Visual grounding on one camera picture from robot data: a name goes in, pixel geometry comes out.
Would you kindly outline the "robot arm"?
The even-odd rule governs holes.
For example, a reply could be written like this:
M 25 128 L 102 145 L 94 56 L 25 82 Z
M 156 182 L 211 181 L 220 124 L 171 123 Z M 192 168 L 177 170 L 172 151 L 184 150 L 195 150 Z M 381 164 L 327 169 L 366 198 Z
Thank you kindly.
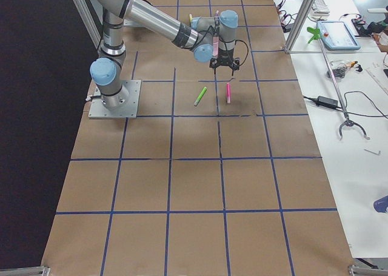
M 239 58 L 233 56 L 238 26 L 238 14 L 233 10 L 193 18 L 190 25 L 186 25 L 145 0 L 98 1 L 103 7 L 102 40 L 99 58 L 91 64 L 90 74 L 100 91 L 101 105 L 107 110 L 121 108 L 131 94 L 119 78 L 126 56 L 122 37 L 126 19 L 193 52 L 198 62 L 209 63 L 213 70 L 223 66 L 235 72 L 240 68 Z

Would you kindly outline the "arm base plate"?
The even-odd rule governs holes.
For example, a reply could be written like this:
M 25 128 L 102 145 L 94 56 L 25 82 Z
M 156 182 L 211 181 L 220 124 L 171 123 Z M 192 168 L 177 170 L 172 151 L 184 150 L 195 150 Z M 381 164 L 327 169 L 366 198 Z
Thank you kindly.
M 121 81 L 122 89 L 115 96 L 104 96 L 96 87 L 89 110 L 91 119 L 135 119 L 138 113 L 141 80 Z

